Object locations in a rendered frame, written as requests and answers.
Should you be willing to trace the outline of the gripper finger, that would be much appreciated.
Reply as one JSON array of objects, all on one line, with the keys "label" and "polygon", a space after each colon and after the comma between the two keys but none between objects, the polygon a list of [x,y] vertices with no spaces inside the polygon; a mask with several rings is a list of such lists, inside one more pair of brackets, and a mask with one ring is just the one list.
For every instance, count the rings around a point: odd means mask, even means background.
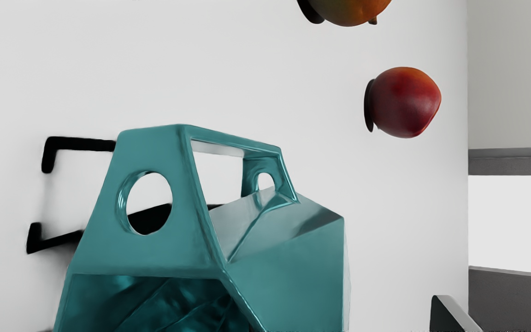
[{"label": "gripper finger", "polygon": [[431,299],[430,332],[483,332],[452,296]]}]

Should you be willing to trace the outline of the red peach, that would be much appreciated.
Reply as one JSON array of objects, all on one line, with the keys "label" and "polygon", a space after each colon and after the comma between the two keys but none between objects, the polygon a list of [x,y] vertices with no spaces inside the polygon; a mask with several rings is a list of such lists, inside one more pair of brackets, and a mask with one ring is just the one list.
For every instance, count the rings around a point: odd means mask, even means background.
[{"label": "red peach", "polygon": [[377,127],[396,138],[415,138],[434,119],[441,105],[436,82],[419,69],[385,70],[366,86],[363,116],[369,132]]}]

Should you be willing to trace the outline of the orange green mango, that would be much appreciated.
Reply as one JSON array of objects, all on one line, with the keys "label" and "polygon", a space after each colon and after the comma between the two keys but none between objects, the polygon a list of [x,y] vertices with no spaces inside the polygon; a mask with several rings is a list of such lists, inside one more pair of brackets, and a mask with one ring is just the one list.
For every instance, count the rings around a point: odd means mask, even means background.
[{"label": "orange green mango", "polygon": [[392,0],[307,0],[324,20],[341,27],[365,23],[376,25],[377,17]]}]

